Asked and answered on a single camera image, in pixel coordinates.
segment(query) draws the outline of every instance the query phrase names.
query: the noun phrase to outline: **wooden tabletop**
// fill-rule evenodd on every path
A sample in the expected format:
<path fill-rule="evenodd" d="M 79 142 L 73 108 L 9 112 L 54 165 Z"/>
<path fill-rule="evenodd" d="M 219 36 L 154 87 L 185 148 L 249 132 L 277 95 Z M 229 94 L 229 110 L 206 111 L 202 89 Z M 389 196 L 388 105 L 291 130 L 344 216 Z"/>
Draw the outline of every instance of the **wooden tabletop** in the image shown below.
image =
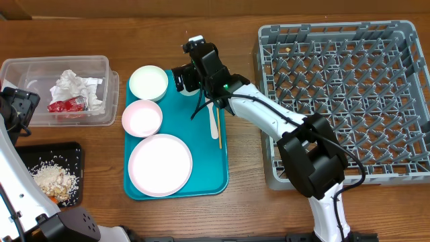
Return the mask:
<path fill-rule="evenodd" d="M 120 75 L 116 122 L 108 127 L 33 128 L 19 145 L 77 141 L 86 151 L 84 206 L 99 225 L 126 225 L 141 236 L 285 235 L 313 230 L 308 200 L 270 190 L 264 180 L 260 131 L 226 117 L 230 183 L 217 196 L 137 202 L 123 189 L 126 82 L 143 65 L 171 69 L 189 62 L 181 44 L 203 34 L 230 72 L 253 79 L 251 50 L 265 24 L 412 21 L 430 56 L 430 15 L 286 15 L 277 17 L 76 19 L 0 22 L 0 61 L 33 56 L 102 54 Z M 344 193 L 352 230 L 381 241 L 430 241 L 430 185 L 362 186 Z"/>

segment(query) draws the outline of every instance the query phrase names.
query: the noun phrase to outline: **crumpled tissue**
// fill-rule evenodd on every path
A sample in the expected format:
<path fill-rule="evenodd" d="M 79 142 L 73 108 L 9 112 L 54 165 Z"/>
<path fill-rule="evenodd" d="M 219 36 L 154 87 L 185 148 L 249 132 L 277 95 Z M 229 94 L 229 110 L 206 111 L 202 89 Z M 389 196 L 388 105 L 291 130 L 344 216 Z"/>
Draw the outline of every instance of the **crumpled tissue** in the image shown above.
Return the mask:
<path fill-rule="evenodd" d="M 102 82 L 103 79 L 77 77 L 72 70 L 66 70 L 56 81 L 56 85 L 50 89 L 52 95 L 50 104 L 82 95 L 86 99 L 85 102 L 89 111 L 98 111 L 102 109 L 102 101 L 98 100 L 95 91 L 97 85 L 102 84 Z"/>

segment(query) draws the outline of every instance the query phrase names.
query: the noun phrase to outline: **chopstick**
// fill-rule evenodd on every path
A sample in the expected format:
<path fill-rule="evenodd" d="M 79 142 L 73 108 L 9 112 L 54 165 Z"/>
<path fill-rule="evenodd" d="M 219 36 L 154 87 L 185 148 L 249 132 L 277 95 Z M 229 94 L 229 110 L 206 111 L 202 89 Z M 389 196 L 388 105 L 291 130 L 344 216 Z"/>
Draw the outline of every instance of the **chopstick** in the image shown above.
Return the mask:
<path fill-rule="evenodd" d="M 220 109 L 216 108 L 216 118 L 218 119 L 218 139 L 220 140 L 220 149 L 222 149 L 221 143 L 221 124 L 220 124 Z"/>

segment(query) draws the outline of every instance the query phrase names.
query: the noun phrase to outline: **pink plate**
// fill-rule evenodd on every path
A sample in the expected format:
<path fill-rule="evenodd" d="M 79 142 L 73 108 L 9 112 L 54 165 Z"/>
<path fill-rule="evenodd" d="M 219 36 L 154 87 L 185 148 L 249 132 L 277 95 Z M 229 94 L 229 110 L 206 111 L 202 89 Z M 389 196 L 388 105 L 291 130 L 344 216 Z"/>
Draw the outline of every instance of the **pink plate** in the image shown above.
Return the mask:
<path fill-rule="evenodd" d="M 122 126 L 127 133 L 145 138 L 157 133 L 163 121 L 160 107 L 149 100 L 138 100 L 130 104 L 122 114 Z"/>
<path fill-rule="evenodd" d="M 187 145 L 170 134 L 156 134 L 142 140 L 128 162 L 134 187 L 152 197 L 179 191 L 187 183 L 192 169 L 193 158 Z"/>

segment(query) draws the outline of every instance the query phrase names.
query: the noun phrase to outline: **dish rack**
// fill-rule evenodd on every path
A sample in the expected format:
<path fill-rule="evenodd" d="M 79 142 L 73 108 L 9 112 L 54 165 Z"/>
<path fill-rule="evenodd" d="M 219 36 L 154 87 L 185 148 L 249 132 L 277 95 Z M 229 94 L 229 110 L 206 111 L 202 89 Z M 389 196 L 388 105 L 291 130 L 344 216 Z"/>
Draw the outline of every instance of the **dish rack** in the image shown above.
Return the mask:
<path fill-rule="evenodd" d="M 291 111 L 325 116 L 365 165 L 365 183 L 430 182 L 429 72 L 412 23 L 263 26 L 255 53 L 260 90 Z M 294 189 L 276 143 L 261 140 L 267 185 Z M 345 175 L 345 184 L 361 177 L 351 159 Z"/>

